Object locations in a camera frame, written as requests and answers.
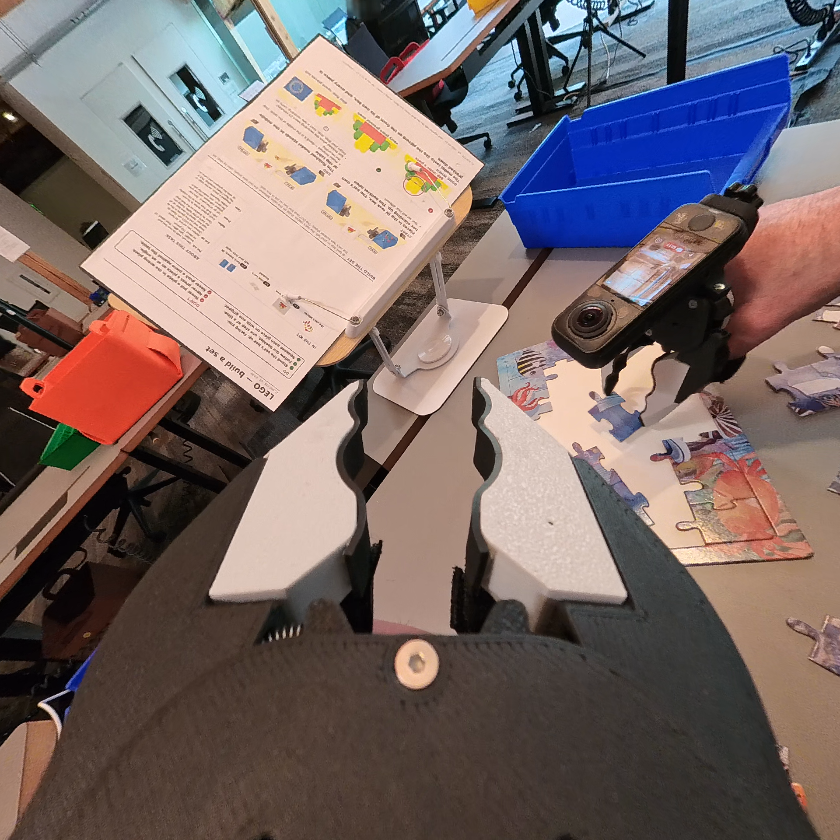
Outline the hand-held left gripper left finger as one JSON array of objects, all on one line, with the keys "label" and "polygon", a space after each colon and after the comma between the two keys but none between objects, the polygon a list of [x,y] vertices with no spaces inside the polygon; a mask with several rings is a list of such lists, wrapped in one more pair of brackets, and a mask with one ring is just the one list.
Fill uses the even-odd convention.
[{"label": "hand-held left gripper left finger", "polygon": [[318,599],[338,603],[353,630],[373,626],[371,544],[364,495],[367,423],[362,381],[347,385],[264,457],[265,464],[208,592],[213,602],[280,602],[302,624]]}]

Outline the dark blue striped puzzle piece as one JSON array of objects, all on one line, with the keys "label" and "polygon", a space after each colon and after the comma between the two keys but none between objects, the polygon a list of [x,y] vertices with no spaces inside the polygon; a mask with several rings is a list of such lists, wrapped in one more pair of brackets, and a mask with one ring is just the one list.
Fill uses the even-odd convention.
[{"label": "dark blue striped puzzle piece", "polygon": [[638,410],[628,412],[624,407],[624,399],[617,393],[600,395],[598,392],[590,392],[590,398],[594,401],[593,407],[588,411],[597,422],[609,423],[610,434],[619,442],[623,442],[643,427],[640,412]]}]

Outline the sea print jigsaw puzzle board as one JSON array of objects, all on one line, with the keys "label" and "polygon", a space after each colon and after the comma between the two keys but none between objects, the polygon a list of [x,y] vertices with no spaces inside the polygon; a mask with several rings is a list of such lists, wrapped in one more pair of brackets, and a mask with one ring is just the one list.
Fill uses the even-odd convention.
[{"label": "sea print jigsaw puzzle board", "polygon": [[[604,467],[614,469],[631,491],[646,496],[647,513],[654,521],[649,527],[672,550],[673,543],[669,542],[667,532],[674,531],[676,521],[688,519],[687,505],[685,497],[679,494],[672,468],[666,463],[653,462],[649,457],[659,452],[662,441],[667,438],[693,440],[701,432],[710,431],[718,431],[726,437],[745,434],[730,408],[716,393],[700,392],[677,406],[661,422],[651,427],[643,426],[627,440],[619,442],[610,434],[609,423],[597,422],[588,414],[594,405],[590,392],[604,396],[599,371],[586,369],[571,360],[522,377],[517,360],[524,350],[508,353],[497,360],[500,390],[509,396],[526,382],[546,384],[553,410],[533,420],[560,441],[572,456],[573,442],[584,449],[598,447],[604,454]],[[653,387],[649,367],[661,352],[657,345],[645,348],[629,361],[622,373],[614,393],[623,397],[623,407],[628,412],[638,410],[641,413],[644,408],[645,397]]]}]

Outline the person's right forearm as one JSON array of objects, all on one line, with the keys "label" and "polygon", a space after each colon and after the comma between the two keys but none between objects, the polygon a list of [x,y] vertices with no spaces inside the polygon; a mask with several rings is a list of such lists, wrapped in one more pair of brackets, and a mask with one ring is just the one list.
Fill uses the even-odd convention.
[{"label": "person's right forearm", "polygon": [[819,192],[812,199],[806,285],[812,302],[822,306],[839,294],[839,187]]}]

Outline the person's right hand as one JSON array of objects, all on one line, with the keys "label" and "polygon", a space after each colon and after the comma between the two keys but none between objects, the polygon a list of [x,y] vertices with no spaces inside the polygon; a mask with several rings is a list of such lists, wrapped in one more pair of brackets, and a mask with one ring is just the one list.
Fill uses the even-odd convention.
[{"label": "person's right hand", "polygon": [[802,314],[795,291],[804,198],[762,211],[747,244],[728,263],[734,312],[727,324],[729,357],[741,359]]}]

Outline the blue plastic bin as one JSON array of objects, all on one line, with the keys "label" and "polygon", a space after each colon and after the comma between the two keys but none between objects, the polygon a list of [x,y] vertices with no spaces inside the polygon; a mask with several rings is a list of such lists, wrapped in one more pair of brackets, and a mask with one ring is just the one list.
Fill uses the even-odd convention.
[{"label": "blue plastic bin", "polygon": [[76,673],[72,677],[70,677],[70,679],[66,683],[66,692],[75,694],[78,691],[81,685],[81,681],[83,680],[89,666],[91,665],[91,662],[94,659],[96,652],[97,649],[94,648],[91,654],[87,657],[87,659],[81,664]]},{"label": "blue plastic bin", "polygon": [[588,108],[500,199],[527,248],[631,247],[679,206],[750,183],[790,109],[784,55]]}]

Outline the grey blue white puzzle piece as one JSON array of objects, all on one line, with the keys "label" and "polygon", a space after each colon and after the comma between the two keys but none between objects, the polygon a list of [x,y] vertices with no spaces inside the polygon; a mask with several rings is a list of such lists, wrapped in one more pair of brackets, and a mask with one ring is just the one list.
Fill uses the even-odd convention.
[{"label": "grey blue white puzzle piece", "polygon": [[788,407],[798,417],[808,417],[839,407],[839,352],[828,346],[816,351],[822,359],[795,368],[784,362],[773,365],[777,373],[765,379],[776,392],[792,397]]}]

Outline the green plastic bin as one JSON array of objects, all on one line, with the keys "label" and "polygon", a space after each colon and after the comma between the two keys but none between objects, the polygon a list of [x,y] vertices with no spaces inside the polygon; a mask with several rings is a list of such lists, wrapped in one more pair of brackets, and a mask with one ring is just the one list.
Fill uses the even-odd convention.
[{"label": "green plastic bin", "polygon": [[74,427],[59,423],[38,459],[41,466],[72,470],[100,446]]}]

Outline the white paper holder bar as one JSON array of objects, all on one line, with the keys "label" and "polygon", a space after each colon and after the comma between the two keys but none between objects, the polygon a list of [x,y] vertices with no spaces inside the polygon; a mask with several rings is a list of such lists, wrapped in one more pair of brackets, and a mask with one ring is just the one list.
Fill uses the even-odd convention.
[{"label": "white paper holder bar", "polygon": [[355,339],[362,335],[365,328],[373,327],[375,317],[386,309],[388,301],[401,293],[415,271],[421,270],[429,262],[454,229],[454,209],[437,206],[431,226],[421,231],[411,244],[396,246],[388,252],[382,251],[380,256],[395,250],[400,254],[388,257],[385,267],[376,271],[373,282],[369,284],[370,288],[356,293],[344,334],[349,339]]}]

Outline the grey desk with brown edge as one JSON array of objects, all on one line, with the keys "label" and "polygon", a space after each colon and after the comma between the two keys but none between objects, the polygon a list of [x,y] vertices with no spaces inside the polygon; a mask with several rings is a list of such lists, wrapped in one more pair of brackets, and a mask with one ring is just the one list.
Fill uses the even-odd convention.
[{"label": "grey desk with brown edge", "polygon": [[112,475],[146,435],[208,368],[181,351],[182,378],[112,445],[100,445],[74,469],[42,468],[10,501],[1,516],[1,596],[7,595],[61,530]]}]

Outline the white printed instruction sheet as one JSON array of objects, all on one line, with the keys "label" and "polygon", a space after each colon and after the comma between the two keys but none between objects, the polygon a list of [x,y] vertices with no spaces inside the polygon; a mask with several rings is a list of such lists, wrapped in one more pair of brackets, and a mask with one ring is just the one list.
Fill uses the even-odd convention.
[{"label": "white printed instruction sheet", "polygon": [[82,268],[273,410],[482,165],[319,36]]}]

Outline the long brown desk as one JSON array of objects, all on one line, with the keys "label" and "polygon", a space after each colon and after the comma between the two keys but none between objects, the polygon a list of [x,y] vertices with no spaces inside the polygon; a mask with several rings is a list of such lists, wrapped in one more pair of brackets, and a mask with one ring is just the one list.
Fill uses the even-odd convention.
[{"label": "long brown desk", "polygon": [[458,68],[472,81],[538,9],[539,1],[499,1],[478,13],[462,6],[388,87],[406,98],[450,77]]}]

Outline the black slanted pole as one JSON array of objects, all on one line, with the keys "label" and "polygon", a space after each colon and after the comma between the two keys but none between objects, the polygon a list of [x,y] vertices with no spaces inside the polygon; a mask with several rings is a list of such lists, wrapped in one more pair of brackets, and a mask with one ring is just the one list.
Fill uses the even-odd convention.
[{"label": "black slanted pole", "polygon": [[38,322],[27,318],[26,313],[23,309],[18,308],[14,304],[10,304],[7,301],[4,301],[3,299],[1,299],[1,312],[5,317],[14,320],[19,326],[29,329],[31,332],[36,333],[44,340],[52,342],[53,344],[62,348],[63,350],[70,351],[74,347],[73,344],[65,341],[61,337],[48,331]]}]

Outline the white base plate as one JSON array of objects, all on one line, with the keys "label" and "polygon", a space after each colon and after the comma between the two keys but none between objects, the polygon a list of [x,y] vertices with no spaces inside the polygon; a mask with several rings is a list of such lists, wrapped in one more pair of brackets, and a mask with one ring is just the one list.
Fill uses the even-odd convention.
[{"label": "white base plate", "polygon": [[391,373],[392,356],[392,362],[373,379],[375,394],[416,415],[435,413],[508,319],[508,310],[496,304],[449,299],[448,309],[451,318],[439,318],[436,307],[429,309],[405,339],[412,333],[453,333],[458,338],[455,356],[437,369],[417,371],[403,378]]}]

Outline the grey metal bracket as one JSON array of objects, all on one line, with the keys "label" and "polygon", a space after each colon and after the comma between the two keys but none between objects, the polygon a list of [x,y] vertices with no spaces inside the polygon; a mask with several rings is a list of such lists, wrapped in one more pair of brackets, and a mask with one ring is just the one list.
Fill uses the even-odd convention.
[{"label": "grey metal bracket", "polygon": [[[394,353],[393,361],[395,364],[399,364],[402,367],[402,372],[404,377],[408,377],[409,375],[417,372],[417,371],[431,371],[437,369],[438,367],[443,366],[441,364],[438,367],[434,367],[429,369],[425,365],[422,365],[421,362],[417,358],[418,352],[422,349],[427,347],[432,341],[436,339],[436,337],[444,335],[440,334],[432,334],[432,333],[421,333],[421,332],[414,332],[412,335],[408,336],[405,341],[403,342],[402,346]],[[446,363],[451,360],[455,354],[450,357]]]}]

